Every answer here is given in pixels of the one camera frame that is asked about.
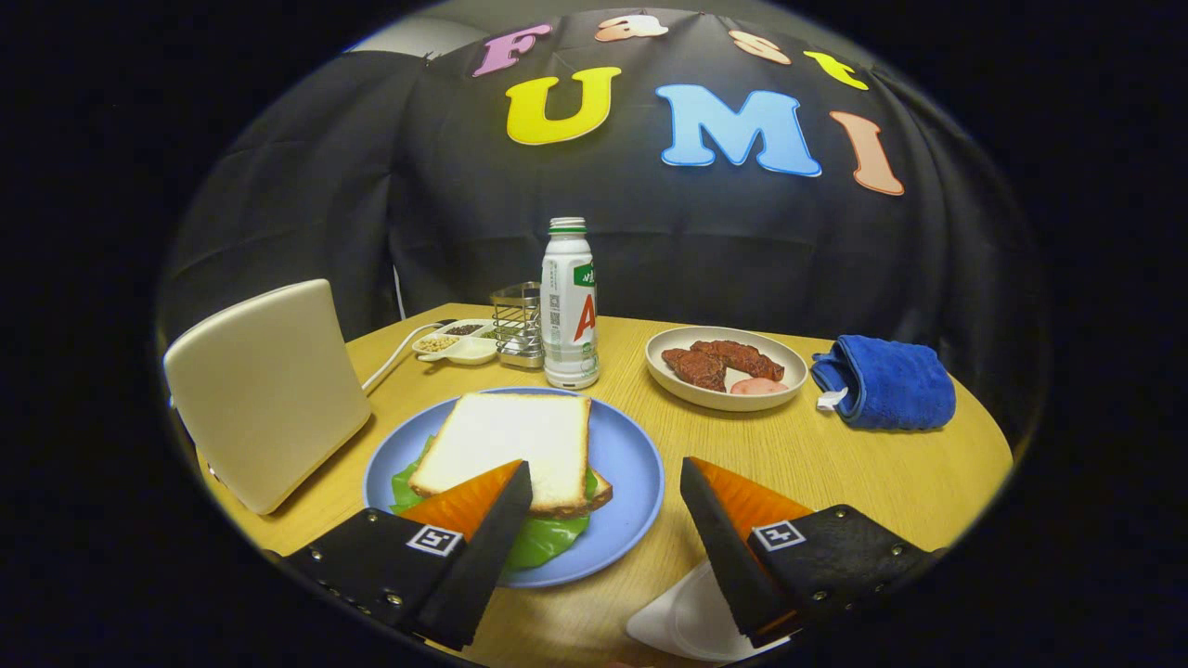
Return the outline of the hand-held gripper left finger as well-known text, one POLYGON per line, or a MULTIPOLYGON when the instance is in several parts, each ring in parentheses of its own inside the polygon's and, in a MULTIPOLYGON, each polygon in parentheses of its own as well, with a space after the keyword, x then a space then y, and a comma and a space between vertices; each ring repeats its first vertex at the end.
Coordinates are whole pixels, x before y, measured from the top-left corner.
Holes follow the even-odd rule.
POLYGON ((510 461, 403 513, 364 508, 279 563, 365 619, 462 650, 531 502, 529 462, 510 461))

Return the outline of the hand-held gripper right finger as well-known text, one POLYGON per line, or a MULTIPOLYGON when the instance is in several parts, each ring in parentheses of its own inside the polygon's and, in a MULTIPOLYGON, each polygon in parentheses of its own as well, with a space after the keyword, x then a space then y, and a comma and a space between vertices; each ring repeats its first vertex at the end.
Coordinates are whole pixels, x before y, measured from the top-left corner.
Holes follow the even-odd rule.
POLYGON ((756 647, 870 609, 933 567, 933 553, 852 505, 814 511, 699 456, 684 456, 680 494, 756 647))

